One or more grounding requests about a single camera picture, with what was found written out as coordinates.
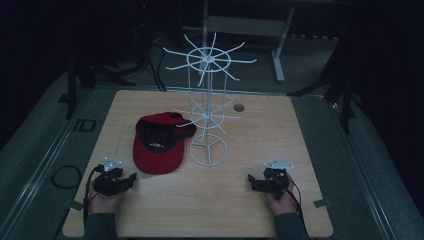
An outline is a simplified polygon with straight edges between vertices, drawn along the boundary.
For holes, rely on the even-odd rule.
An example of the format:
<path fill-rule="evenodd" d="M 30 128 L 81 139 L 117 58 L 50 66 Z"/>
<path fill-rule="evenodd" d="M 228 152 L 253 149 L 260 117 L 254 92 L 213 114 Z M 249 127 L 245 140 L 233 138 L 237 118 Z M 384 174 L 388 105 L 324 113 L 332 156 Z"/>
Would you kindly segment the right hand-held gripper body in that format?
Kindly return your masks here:
<path fill-rule="evenodd" d="M 294 167 L 293 164 L 274 158 L 264 163 L 264 180 L 256 181 L 256 190 L 270 193 L 275 200 L 279 200 L 289 186 L 287 170 Z"/>

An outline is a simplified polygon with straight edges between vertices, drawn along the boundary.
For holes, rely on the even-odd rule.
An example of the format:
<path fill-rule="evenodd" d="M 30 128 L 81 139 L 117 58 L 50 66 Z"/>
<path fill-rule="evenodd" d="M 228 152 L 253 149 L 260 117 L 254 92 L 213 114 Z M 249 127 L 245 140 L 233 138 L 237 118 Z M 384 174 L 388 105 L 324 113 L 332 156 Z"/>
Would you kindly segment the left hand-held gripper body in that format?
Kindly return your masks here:
<path fill-rule="evenodd" d="M 105 157 L 95 171 L 99 173 L 94 181 L 94 190 L 105 196 L 117 195 L 131 187 L 131 178 L 120 179 L 123 174 L 122 162 Z"/>

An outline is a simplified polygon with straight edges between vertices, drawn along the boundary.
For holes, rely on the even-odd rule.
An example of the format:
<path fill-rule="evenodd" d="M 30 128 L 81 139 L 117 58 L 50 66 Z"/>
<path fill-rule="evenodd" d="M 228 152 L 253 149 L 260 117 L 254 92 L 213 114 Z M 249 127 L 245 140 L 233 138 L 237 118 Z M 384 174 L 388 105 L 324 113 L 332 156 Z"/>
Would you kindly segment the red and black baseball cap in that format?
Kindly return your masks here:
<path fill-rule="evenodd" d="M 183 161 L 185 140 L 197 127 L 180 113 L 163 112 L 141 117 L 136 124 L 133 161 L 146 174 L 175 171 Z"/>

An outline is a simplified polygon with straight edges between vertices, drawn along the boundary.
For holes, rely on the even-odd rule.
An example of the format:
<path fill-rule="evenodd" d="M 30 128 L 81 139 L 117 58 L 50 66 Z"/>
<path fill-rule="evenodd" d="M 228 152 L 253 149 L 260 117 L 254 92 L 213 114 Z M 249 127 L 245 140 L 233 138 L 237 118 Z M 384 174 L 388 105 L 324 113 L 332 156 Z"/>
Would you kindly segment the white wire display rack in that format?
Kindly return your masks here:
<path fill-rule="evenodd" d="M 187 70 L 188 103 L 187 110 L 174 109 L 186 114 L 189 122 L 199 133 L 189 145 L 191 159 L 204 167 L 212 167 L 222 163 L 228 154 L 225 137 L 229 133 L 223 123 L 228 119 L 241 119 L 241 116 L 231 116 L 226 108 L 235 98 L 227 97 L 227 82 L 229 79 L 239 81 L 239 78 L 230 73 L 232 64 L 252 64 L 253 60 L 234 59 L 231 54 L 241 49 L 245 43 L 236 47 L 222 50 L 215 45 L 217 34 L 214 34 L 211 45 L 199 46 L 187 35 L 186 42 L 192 47 L 190 51 L 179 52 L 164 48 L 166 53 L 182 56 L 185 62 L 179 66 L 167 67 L 167 70 Z"/>

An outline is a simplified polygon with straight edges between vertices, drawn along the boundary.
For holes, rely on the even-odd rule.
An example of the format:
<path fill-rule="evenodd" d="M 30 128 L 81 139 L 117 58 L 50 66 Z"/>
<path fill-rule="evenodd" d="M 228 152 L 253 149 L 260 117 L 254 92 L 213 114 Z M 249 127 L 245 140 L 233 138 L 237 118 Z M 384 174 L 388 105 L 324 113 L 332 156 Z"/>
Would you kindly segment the person's left hand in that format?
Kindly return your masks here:
<path fill-rule="evenodd" d="M 105 196 L 90 189 L 88 214 L 115 214 L 125 195 L 126 193 L 122 192 L 117 195 Z"/>

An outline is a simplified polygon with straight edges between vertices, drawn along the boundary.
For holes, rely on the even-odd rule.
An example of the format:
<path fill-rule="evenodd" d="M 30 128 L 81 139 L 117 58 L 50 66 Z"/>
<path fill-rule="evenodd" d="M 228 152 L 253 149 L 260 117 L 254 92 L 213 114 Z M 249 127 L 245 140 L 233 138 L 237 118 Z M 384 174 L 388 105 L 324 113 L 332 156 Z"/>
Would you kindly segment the person's right hand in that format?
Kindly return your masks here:
<path fill-rule="evenodd" d="M 270 193 L 264 193 L 263 196 L 273 216 L 298 213 L 296 200 L 288 193 L 284 193 L 279 200 L 275 200 Z"/>

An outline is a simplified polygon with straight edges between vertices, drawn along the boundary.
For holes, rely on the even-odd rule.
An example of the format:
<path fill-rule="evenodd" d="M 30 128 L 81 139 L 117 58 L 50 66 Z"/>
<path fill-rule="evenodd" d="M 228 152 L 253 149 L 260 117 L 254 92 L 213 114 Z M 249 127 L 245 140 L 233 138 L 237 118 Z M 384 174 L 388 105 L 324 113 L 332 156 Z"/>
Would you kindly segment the black tripod stand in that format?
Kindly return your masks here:
<path fill-rule="evenodd" d="M 324 85 L 329 85 L 324 95 L 326 103 L 335 104 L 339 98 L 341 101 L 340 124 L 346 134 L 350 133 L 349 118 L 351 116 L 350 103 L 352 100 L 354 75 L 358 67 L 358 60 L 353 58 L 336 59 L 331 57 L 326 63 L 319 79 L 288 96 L 301 97 Z"/>
<path fill-rule="evenodd" d="M 143 66 L 142 62 L 137 61 L 130 68 L 112 71 L 89 58 L 75 57 L 70 59 L 67 63 L 67 92 L 62 94 L 59 99 L 61 103 L 66 103 L 68 106 L 66 118 L 70 119 L 76 111 L 77 81 L 80 81 L 83 87 L 93 88 L 96 85 L 94 73 L 97 72 L 112 82 L 124 86 L 134 86 L 134 83 L 125 80 L 124 77 L 139 71 Z"/>

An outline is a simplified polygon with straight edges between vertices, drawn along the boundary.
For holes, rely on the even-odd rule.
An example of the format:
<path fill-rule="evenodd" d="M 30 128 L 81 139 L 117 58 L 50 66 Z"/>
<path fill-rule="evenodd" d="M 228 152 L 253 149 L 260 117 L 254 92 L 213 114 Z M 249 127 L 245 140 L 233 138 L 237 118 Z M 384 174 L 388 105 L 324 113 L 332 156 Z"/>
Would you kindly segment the white metal desk frame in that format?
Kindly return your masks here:
<path fill-rule="evenodd" d="M 202 46 L 206 47 L 209 33 L 227 33 L 279 39 L 276 48 L 271 51 L 276 81 L 283 83 L 285 76 L 280 60 L 281 52 L 288 36 L 294 6 L 289 6 L 284 13 L 284 20 L 254 19 L 230 16 L 211 15 L 209 6 L 212 0 L 203 0 Z"/>

